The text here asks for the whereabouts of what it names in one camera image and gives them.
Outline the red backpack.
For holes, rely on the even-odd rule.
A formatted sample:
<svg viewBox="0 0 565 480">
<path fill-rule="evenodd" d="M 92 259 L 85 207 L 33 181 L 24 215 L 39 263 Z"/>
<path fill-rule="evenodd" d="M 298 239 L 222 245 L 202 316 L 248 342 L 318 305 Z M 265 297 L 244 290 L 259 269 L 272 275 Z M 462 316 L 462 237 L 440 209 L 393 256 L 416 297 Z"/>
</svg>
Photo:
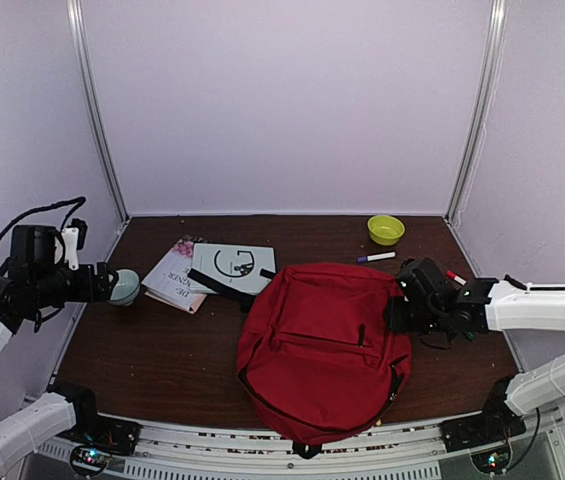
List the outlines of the red backpack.
<svg viewBox="0 0 565 480">
<path fill-rule="evenodd" d="M 197 269 L 189 276 L 246 313 L 238 380 L 260 421 L 303 459 L 375 425 L 411 377 L 411 339 L 389 326 L 403 298 L 392 275 L 337 263 L 291 265 L 265 273 L 269 282 L 257 295 Z"/>
</svg>

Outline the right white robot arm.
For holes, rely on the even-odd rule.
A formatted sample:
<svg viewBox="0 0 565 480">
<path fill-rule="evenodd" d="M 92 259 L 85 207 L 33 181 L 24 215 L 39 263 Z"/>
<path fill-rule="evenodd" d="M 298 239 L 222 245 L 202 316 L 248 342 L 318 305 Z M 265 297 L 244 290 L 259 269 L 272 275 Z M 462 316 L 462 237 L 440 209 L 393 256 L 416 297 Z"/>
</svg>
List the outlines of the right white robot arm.
<svg viewBox="0 0 565 480">
<path fill-rule="evenodd" d="M 565 284 L 511 276 L 463 281 L 429 258 L 405 262 L 396 282 L 398 295 L 386 313 L 395 332 L 440 332 L 449 340 L 516 329 L 565 332 Z M 479 413 L 441 423 L 443 441 L 449 451 L 504 442 L 525 433 L 526 415 L 564 397 L 565 354 L 496 381 Z"/>
</svg>

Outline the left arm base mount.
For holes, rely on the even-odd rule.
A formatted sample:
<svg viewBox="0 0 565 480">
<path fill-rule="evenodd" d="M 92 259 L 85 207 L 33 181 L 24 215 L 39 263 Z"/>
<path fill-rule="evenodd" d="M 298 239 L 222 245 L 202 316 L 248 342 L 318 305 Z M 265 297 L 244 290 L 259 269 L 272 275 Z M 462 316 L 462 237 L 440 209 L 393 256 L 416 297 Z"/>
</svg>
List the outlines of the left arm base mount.
<svg viewBox="0 0 565 480">
<path fill-rule="evenodd" d="M 71 383 L 57 383 L 47 388 L 67 400 L 75 411 L 76 424 L 58 434 L 95 453 L 128 457 L 135 453 L 141 425 L 130 420 L 109 417 L 98 412 L 95 393 Z"/>
</svg>

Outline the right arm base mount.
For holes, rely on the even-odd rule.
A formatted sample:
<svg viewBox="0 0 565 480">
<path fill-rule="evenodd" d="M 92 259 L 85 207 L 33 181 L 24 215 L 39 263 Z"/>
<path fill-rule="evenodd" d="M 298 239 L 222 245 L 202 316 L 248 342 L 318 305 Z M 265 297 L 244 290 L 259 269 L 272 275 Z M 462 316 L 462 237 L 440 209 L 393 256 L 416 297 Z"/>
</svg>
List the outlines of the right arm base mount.
<svg viewBox="0 0 565 480">
<path fill-rule="evenodd" d="M 531 440 L 522 453 L 514 453 L 511 440 L 524 434 L 527 427 L 523 417 L 505 404 L 506 390 L 513 378 L 509 375 L 495 382 L 479 413 L 445 420 L 439 425 L 448 453 L 501 443 L 497 449 L 483 449 L 471 454 L 473 466 L 490 477 L 506 475 L 521 464 L 533 448 L 540 429 L 541 413 L 536 408 Z"/>
</svg>

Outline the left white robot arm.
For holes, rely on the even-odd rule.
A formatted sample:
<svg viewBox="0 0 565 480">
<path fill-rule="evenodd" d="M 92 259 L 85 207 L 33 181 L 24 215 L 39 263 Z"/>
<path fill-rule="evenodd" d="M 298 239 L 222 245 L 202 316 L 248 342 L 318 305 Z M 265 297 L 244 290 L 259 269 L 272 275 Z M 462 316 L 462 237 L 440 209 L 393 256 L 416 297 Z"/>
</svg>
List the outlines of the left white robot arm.
<svg viewBox="0 0 565 480">
<path fill-rule="evenodd" d="M 104 262 L 90 265 L 78 260 L 86 231 L 79 219 L 61 228 L 13 228 L 10 254 L 0 266 L 0 354 L 24 321 L 40 328 L 69 303 L 110 299 L 117 273 Z M 71 431 L 83 443 L 95 444 L 105 436 L 105 426 L 91 390 L 72 384 L 52 388 L 0 421 L 0 479 L 55 435 Z"/>
</svg>

